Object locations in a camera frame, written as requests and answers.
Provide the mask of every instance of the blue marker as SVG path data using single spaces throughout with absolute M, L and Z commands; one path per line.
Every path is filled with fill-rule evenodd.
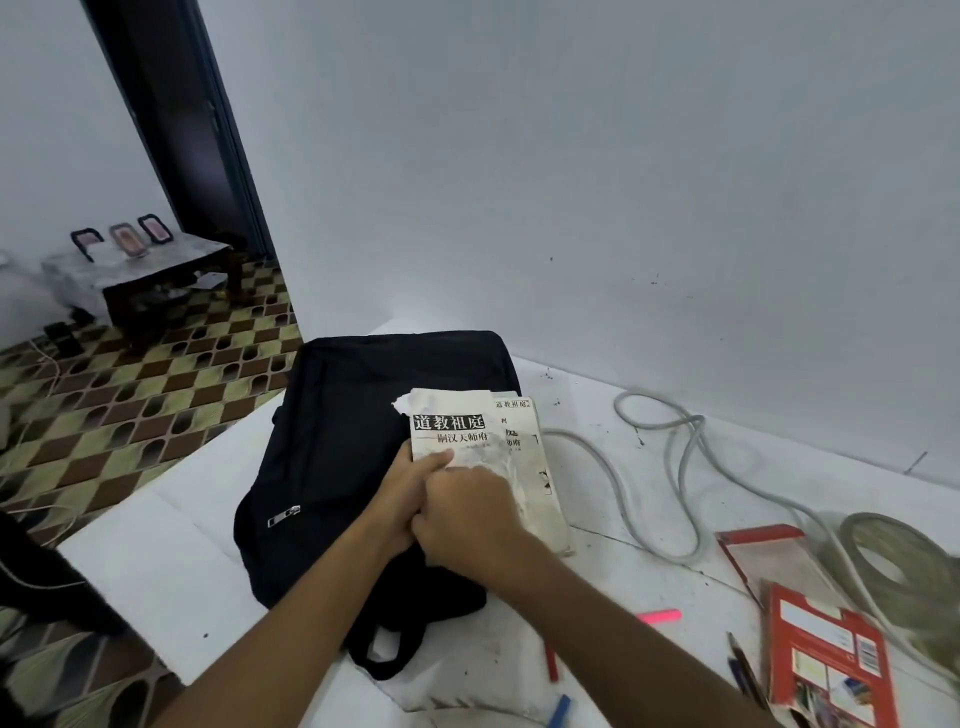
M 551 717 L 550 722 L 546 724 L 546 728 L 563 728 L 566 712 L 569 708 L 570 698 L 566 695 L 561 695 L 560 702 L 557 703 L 557 710 L 553 712 L 553 717 Z

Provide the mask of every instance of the table surface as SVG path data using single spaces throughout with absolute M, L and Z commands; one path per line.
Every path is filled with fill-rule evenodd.
M 106 241 L 100 245 L 113 245 Z M 174 239 L 163 245 L 148 245 L 143 257 L 124 257 L 112 264 L 91 263 L 79 251 L 67 251 L 47 257 L 42 262 L 44 271 L 56 272 L 97 290 L 110 288 L 152 276 L 191 260 L 229 248 L 227 243 L 207 240 L 188 232 L 177 232 Z
M 374 333 L 397 330 L 415 329 L 391 322 Z M 681 449 L 668 447 L 670 436 L 624 425 L 612 410 L 616 387 L 524 359 L 514 362 L 541 426 L 587 435 L 624 477 L 641 527 L 666 548 L 689 549 L 692 534 L 664 468 L 665 454 L 672 452 L 676 461 Z M 251 594 L 232 524 L 280 401 L 278 396 L 264 404 L 60 546 L 184 683 L 193 682 L 264 614 Z M 652 403 L 636 401 L 631 407 L 642 421 L 668 417 Z M 715 418 L 708 418 L 708 432 L 724 462 L 759 487 L 825 513 L 881 511 L 913 524 L 946 550 L 960 551 L 956 491 Z M 728 630 L 758 665 L 760 612 L 719 548 L 695 568 L 671 566 L 639 549 L 609 482 L 590 457 L 557 438 L 548 438 L 546 448 L 576 549 L 566 562 L 633 612 L 681 609 L 682 621 L 658 629 L 728 681 Z M 795 522 L 784 509 L 728 483 L 699 455 L 691 460 L 688 488 L 694 507 L 715 531 Z M 951 685 L 896 649 L 890 657 L 902 726 L 960 723 Z M 378 686 L 349 661 L 339 663 L 303 725 L 529 726 L 515 716 L 544 723 L 562 692 L 574 700 L 569 726 L 606 725 L 563 667 L 561 682 L 548 682 L 540 638 L 492 598 L 477 614 L 430 625 L 411 663 Z

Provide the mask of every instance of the pink highlighter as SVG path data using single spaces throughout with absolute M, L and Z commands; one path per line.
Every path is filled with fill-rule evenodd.
M 644 624 L 663 624 L 668 621 L 680 621 L 683 616 L 679 609 L 661 609 L 658 612 L 643 612 L 636 615 L 636 618 Z

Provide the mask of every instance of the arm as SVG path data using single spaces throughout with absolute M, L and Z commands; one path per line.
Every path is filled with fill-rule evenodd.
M 450 453 L 410 459 L 404 444 L 370 505 L 287 595 L 160 717 L 155 728 L 293 728 L 373 584 L 413 543 L 423 480 Z
M 483 584 L 529 621 L 615 728 L 778 725 L 565 567 L 523 529 L 510 486 L 490 471 L 433 474 L 413 529 L 434 562 Z

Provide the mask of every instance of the white wall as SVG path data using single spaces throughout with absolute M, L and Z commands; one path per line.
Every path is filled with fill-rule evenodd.
M 901 471 L 956 443 L 955 1 L 201 6 L 307 337 L 489 327 Z
M 38 272 L 76 250 L 71 231 L 108 239 L 148 212 L 176 227 L 80 0 L 0 4 L 0 250 Z M 63 316 L 35 285 L 9 295 L 12 275 L 0 269 L 0 348 Z

